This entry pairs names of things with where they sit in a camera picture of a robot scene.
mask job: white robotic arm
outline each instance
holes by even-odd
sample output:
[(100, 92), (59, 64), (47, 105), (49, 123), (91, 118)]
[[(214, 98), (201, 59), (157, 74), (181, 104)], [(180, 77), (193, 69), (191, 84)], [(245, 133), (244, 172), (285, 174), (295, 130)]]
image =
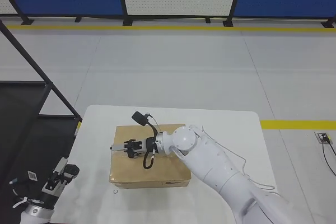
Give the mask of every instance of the white robotic arm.
[(180, 127), (172, 135), (156, 137), (159, 153), (174, 152), (202, 182), (231, 207), (237, 224), (312, 223), (283, 198), (258, 188), (244, 176), (224, 149), (195, 126)]

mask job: white cable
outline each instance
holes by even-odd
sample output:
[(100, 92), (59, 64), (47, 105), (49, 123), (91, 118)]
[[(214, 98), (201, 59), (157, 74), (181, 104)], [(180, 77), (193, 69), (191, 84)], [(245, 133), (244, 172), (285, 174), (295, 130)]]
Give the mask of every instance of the white cable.
[(235, 156), (237, 156), (237, 157), (241, 158), (242, 160), (244, 160), (244, 164), (242, 165), (242, 174), (243, 174), (244, 176), (246, 176), (246, 177), (248, 178), (248, 180), (250, 180), (252, 183), (254, 183), (254, 184), (258, 184), (258, 185), (260, 185), (260, 186), (266, 186), (266, 188), (261, 188), (261, 189), (263, 189), (263, 190), (274, 190), (274, 189), (275, 189), (275, 187), (272, 186), (272, 185), (261, 184), (261, 183), (259, 183), (259, 182), (256, 182), (255, 180), (253, 180), (253, 179), (249, 176), (249, 174), (246, 174), (246, 173), (245, 173), (246, 159), (245, 159), (244, 157), (242, 157), (242, 156), (236, 154), (236, 153), (233, 152), (232, 150), (228, 149), (227, 147), (223, 146), (222, 144), (220, 144), (219, 142), (217, 142), (215, 139), (213, 139), (207, 132), (205, 132), (205, 130), (204, 130), (204, 126), (202, 126), (202, 132), (203, 132), (204, 134), (206, 134), (211, 140), (213, 140), (217, 145), (219, 145), (219, 146), (222, 147), (222, 148), (225, 148), (226, 150), (228, 150), (229, 152), (231, 152), (231, 153), (234, 154)]
[(18, 194), (16, 193), (16, 191), (15, 191), (14, 188), (12, 188), (12, 192), (13, 192), (16, 196), (18, 196)]
[(151, 116), (151, 115), (150, 115), (150, 117), (151, 117), (151, 118), (155, 121), (155, 123), (157, 124), (157, 127), (158, 127), (158, 129), (159, 129), (159, 132), (162, 132), (162, 130), (161, 130), (161, 128), (159, 127), (159, 125), (158, 125), (156, 119), (155, 119), (153, 116)]

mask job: robotic arm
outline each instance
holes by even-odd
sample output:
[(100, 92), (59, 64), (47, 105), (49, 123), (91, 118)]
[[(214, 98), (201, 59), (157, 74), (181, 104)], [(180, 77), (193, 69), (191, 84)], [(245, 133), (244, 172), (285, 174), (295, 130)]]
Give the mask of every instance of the robotic arm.
[[(198, 179), (228, 203), (237, 224), (312, 224), (286, 200), (252, 183), (234, 166), (223, 148), (195, 126), (180, 127), (172, 135), (159, 133), (153, 143), (140, 142), (143, 144), (136, 148), (140, 153), (154, 144), (158, 153), (176, 154)], [(113, 145), (111, 149), (116, 151), (118, 148), (122, 149), (122, 146)]]
[[(77, 177), (80, 169), (73, 164), (67, 164), (68, 159), (62, 157), (58, 162), (56, 168), (53, 170), (51, 176), (41, 190), (40, 197), (38, 199), (29, 199), (27, 197), (19, 196), (14, 189), (15, 184), (18, 183), (17, 179), (10, 181), (12, 190), (16, 196), (20, 197), (22, 201), (16, 203), (13, 208), (16, 208), (20, 204), (28, 203), (25, 211), (21, 213), (22, 224), (44, 224), (49, 223), (51, 216), (54, 213), (54, 206), (60, 197), (63, 189), (74, 178)], [(31, 180), (36, 178), (36, 174), (29, 171), (29, 178)]]

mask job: yellow floor line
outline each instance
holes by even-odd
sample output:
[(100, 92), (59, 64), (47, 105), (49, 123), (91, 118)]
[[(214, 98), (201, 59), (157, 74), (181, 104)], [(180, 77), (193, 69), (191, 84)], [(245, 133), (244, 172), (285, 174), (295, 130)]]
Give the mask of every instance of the yellow floor line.
[(223, 26), (98, 26), (98, 25), (7, 25), (11, 30), (171, 30), (171, 31), (255, 31), (255, 32), (336, 32), (326, 28), (223, 27)]
[(261, 120), (263, 129), (336, 130), (336, 120)]

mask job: cardboard box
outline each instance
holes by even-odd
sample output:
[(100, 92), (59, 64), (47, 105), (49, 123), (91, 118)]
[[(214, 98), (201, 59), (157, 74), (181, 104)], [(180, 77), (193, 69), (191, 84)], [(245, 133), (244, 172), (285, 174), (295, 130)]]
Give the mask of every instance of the cardboard box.
[[(184, 124), (160, 125), (162, 131), (172, 134)], [(153, 131), (149, 126), (118, 126), (114, 144), (123, 144), (130, 139), (142, 140), (152, 137)], [(171, 153), (168, 156), (156, 153), (152, 168), (143, 168), (143, 155), (128, 158), (124, 151), (112, 152), (110, 182), (122, 189), (131, 188), (169, 188), (187, 186), (192, 178), (190, 170)]]

